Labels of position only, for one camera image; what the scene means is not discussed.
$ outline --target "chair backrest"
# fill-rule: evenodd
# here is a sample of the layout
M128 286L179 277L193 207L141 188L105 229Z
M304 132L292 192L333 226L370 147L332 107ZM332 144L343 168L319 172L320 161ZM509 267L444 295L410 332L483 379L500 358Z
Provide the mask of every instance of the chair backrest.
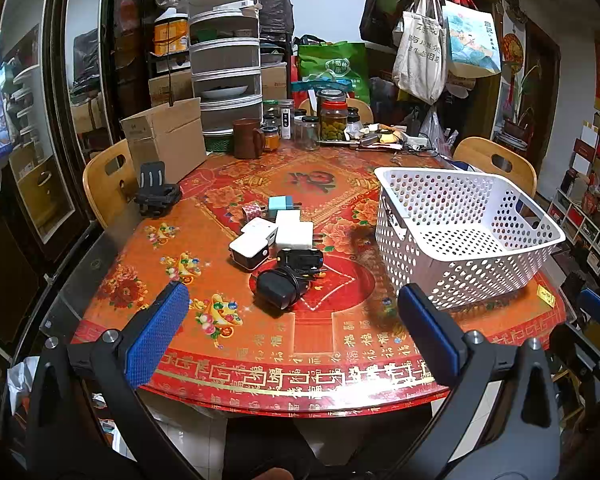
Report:
M531 198L536 194L536 170L517 153L504 146L483 139L467 137L456 147L454 160L461 160L485 173L508 178Z
M347 106L353 106L358 109L358 115L363 123L372 124L374 122L374 114L371 111L371 107L364 101L347 97ZM308 114L315 114L315 110L311 108L311 101L309 99L302 101L299 108L306 110Z
M138 192L126 139L90 160L82 174L82 185L98 222L106 228Z

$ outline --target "tote bag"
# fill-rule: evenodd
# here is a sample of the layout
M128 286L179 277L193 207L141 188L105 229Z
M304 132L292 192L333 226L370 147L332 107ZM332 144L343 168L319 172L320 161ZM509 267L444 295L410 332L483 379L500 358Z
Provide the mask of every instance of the tote bag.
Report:
M433 104L446 81L446 28L440 2L419 0L415 12L412 6L402 14L402 20L404 32L395 58L394 83L400 90Z
M449 70L458 77L500 73L500 49L493 17L488 12L445 3L449 27Z

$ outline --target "yellow sticker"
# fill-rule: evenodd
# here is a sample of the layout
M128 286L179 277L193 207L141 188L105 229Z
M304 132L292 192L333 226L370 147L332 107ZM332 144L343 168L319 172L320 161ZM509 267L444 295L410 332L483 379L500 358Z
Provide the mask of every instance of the yellow sticker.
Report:
M547 303L551 308L555 306L555 296L542 285L538 285L538 298Z

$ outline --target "brown mug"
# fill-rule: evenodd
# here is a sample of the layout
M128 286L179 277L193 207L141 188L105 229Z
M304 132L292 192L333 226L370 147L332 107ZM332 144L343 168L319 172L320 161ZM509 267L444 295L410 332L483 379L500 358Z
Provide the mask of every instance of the brown mug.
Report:
M260 158L264 149L264 134L259 119L234 121L234 157Z

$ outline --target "white plastic basket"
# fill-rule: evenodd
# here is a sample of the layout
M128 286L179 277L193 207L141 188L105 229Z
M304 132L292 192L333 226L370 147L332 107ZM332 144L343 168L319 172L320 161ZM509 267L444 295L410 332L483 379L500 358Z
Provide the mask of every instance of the white plastic basket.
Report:
M439 310L525 286L564 233L506 178L377 168L376 240L396 292L416 283ZM528 207L539 219L522 217Z

